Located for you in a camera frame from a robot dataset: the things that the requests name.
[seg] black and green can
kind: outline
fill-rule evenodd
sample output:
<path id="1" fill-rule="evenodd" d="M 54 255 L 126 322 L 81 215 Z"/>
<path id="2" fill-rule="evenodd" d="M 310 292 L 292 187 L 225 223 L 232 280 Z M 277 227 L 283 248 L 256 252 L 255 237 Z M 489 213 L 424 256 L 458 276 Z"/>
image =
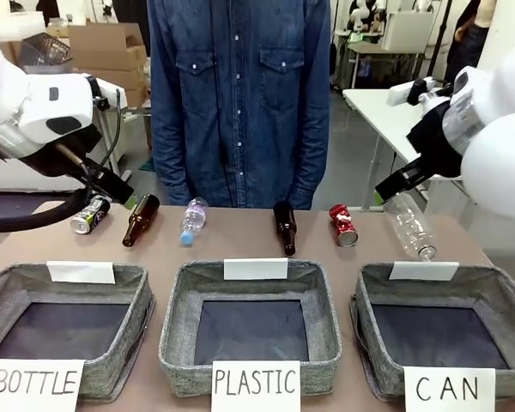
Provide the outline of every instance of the black and green can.
<path id="1" fill-rule="evenodd" d="M 95 196 L 88 206 L 74 215 L 70 227 L 78 234 L 92 233 L 110 209 L 111 203 L 105 197 Z"/>

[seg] pocket flap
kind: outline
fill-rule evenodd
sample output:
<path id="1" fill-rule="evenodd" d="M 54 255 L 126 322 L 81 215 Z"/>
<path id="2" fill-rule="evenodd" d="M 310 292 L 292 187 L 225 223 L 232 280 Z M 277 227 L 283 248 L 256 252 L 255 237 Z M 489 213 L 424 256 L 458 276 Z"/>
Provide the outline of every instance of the pocket flap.
<path id="1" fill-rule="evenodd" d="M 304 56 L 298 49 L 261 49 L 259 61 L 279 73 L 288 73 L 303 66 Z"/>
<path id="2" fill-rule="evenodd" d="M 211 51 L 178 51 L 175 65 L 178 69 L 198 75 L 214 66 L 214 55 Z"/>

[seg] brown tabletop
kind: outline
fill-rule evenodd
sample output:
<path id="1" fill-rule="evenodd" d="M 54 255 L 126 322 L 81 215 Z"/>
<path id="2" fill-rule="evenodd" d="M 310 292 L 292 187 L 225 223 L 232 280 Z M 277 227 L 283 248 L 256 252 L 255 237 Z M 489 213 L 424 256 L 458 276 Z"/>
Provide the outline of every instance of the brown tabletop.
<path id="1" fill-rule="evenodd" d="M 118 400 L 109 404 L 81 404 L 79 410 L 108 411 L 206 411 L 210 398 L 177 399 L 170 394 L 158 361 L 158 341 L 167 301 L 178 267 L 197 259 L 280 257 L 270 210 L 211 209 L 206 227 L 192 248 L 179 246 L 183 208 L 161 207 L 150 231 L 131 249 L 121 244 L 129 212 L 113 205 L 109 216 L 89 236 L 71 232 L 69 222 L 11 234 L 0 245 L 0 270 L 16 262 L 47 260 L 113 261 L 147 267 L 156 296 L 156 308 L 135 367 Z M 369 391 L 361 359 L 354 344 L 348 303 L 363 264 L 407 260 L 394 233 L 380 214 L 354 214 L 360 238 L 356 247 L 335 245 L 326 212 L 296 212 L 296 258 L 323 264 L 334 292 L 342 329 L 343 356 L 332 395 L 305 398 L 303 410 L 380 412 L 403 410 L 382 403 Z M 447 217 L 432 218 L 439 260 L 463 264 L 489 264 L 470 236 Z M 515 402 L 500 403 L 498 411 L 515 411 Z"/>

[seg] shirt pocket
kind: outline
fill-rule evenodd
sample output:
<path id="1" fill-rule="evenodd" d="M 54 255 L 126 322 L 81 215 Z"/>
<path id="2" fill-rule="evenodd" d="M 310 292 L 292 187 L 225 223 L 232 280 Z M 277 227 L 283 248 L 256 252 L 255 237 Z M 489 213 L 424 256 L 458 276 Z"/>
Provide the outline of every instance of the shirt pocket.
<path id="1" fill-rule="evenodd" d="M 181 100 L 189 112 L 208 112 L 215 108 L 215 62 L 211 51 L 178 51 Z"/>
<path id="2" fill-rule="evenodd" d="M 261 49 L 260 104 L 276 111 L 285 111 L 298 103 L 303 51 L 299 49 Z"/>

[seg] wire basket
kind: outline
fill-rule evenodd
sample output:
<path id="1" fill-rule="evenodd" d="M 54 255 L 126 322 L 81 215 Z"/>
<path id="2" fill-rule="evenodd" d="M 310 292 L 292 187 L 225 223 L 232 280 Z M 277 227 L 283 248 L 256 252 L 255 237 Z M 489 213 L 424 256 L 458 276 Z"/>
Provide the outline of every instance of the wire basket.
<path id="1" fill-rule="evenodd" d="M 21 43 L 18 64 L 30 74 L 69 73 L 70 47 L 47 33 L 39 33 Z"/>

